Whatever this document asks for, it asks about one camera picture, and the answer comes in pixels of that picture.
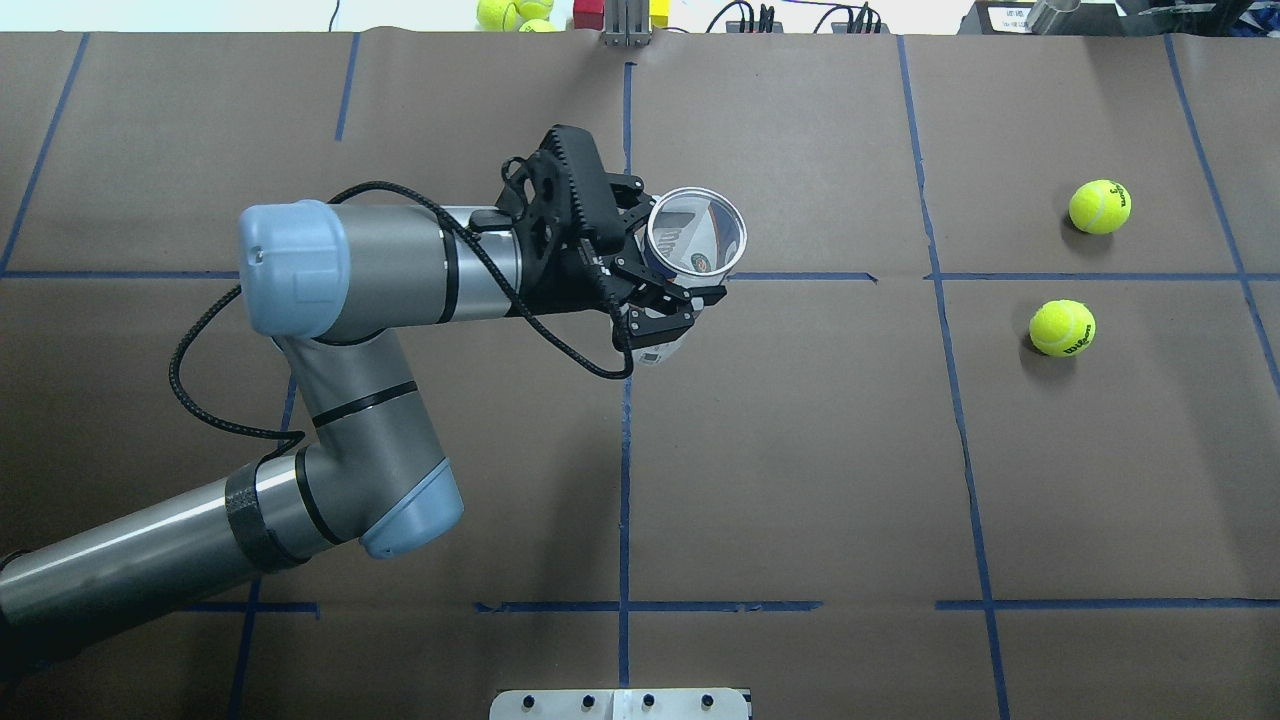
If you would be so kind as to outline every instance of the blue joint cap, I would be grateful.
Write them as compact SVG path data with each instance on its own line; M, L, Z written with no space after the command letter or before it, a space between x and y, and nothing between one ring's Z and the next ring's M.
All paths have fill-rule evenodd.
M370 557L396 557L443 536L460 518L462 496L445 457L369 528L360 544Z
M253 329L317 337L338 320L351 284L351 247L319 200L255 205L241 214L241 286Z

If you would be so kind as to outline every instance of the sticker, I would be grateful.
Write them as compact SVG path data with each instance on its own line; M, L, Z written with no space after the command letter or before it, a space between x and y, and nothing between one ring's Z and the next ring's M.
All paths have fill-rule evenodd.
M1032 28L1027 27L1025 8L987 8L991 17L991 29L996 32L1020 32L1030 35Z

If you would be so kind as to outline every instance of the yellow tennis ball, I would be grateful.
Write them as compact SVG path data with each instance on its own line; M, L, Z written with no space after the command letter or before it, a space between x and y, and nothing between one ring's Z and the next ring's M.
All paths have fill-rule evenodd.
M1120 229L1133 210L1133 196L1116 181L1087 182L1071 196L1071 223L1091 234Z
M512 0L480 0L476 3L476 22L490 31L508 31L520 27L522 18Z
M516 0L516 10L530 20L545 20L552 14L554 0Z
M556 32L556 26L550 20L529 20L520 26L520 32Z
M1082 352L1098 336L1093 313L1074 300L1046 302L1032 315L1032 345L1052 357Z

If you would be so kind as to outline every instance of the yellow block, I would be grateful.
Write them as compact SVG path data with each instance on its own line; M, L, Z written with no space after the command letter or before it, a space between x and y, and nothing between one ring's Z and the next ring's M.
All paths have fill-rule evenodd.
M649 24L667 27L671 23L671 0L649 0Z

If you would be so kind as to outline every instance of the red block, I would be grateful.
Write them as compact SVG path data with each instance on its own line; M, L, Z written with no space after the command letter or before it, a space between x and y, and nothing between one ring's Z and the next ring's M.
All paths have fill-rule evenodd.
M573 0L573 27L604 29L604 0Z

